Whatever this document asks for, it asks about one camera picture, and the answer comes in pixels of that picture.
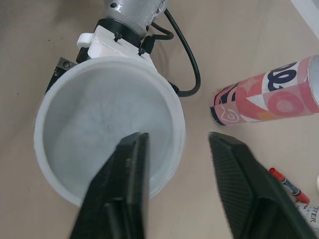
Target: black cable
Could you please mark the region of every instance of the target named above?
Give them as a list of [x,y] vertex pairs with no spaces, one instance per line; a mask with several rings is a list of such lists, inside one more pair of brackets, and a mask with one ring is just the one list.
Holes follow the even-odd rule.
[[164,33],[165,35],[152,35],[155,40],[172,40],[174,38],[174,34],[161,26],[157,25],[155,22],[152,22],[152,27],[160,31],[161,33]]
[[199,69],[198,69],[198,65],[196,63],[195,57],[185,39],[185,37],[183,36],[183,33],[180,31],[178,25],[176,24],[174,18],[171,16],[171,14],[169,13],[169,11],[166,9],[164,11],[165,16],[168,18],[169,22],[171,23],[172,27],[174,28],[177,36],[179,37],[181,43],[183,44],[185,51],[190,59],[191,65],[193,67],[194,70],[194,74],[195,74],[195,86],[193,89],[189,90],[189,91],[179,91],[177,93],[177,95],[179,97],[188,97],[188,96],[192,96],[194,95],[200,88],[200,84],[201,84],[201,79],[200,79],[200,73],[199,73]]

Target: red marker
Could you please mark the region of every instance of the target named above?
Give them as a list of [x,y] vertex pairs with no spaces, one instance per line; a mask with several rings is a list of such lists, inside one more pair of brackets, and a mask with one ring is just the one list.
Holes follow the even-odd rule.
[[283,174],[278,172],[275,168],[270,168],[269,172],[285,186],[293,196],[297,198],[297,200],[301,203],[309,203],[310,199],[294,184],[292,184]]

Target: screw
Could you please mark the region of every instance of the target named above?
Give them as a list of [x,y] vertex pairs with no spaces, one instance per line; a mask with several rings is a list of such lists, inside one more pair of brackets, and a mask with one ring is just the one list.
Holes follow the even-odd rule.
[[145,49],[144,48],[139,48],[139,56],[142,56],[145,53]]
[[115,32],[114,36],[115,36],[115,38],[114,38],[115,42],[118,42],[118,40],[122,39],[122,34],[120,34],[118,32]]
[[71,63],[66,61],[63,63],[63,66],[66,68],[66,69],[69,69],[71,67]]

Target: pink patterned can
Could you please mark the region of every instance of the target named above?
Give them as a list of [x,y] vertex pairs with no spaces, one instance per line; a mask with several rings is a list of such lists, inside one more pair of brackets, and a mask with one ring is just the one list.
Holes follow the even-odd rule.
[[220,125],[319,113],[319,56],[306,58],[219,90],[210,109]]

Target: white plastic funnel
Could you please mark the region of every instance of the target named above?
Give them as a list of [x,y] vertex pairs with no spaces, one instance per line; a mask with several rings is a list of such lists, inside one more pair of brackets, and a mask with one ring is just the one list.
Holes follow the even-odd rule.
[[150,134],[150,197],[174,175],[185,122],[179,98],[154,69],[124,57],[88,60],[67,71],[39,108],[34,148],[51,186],[80,206],[91,179],[121,138]]

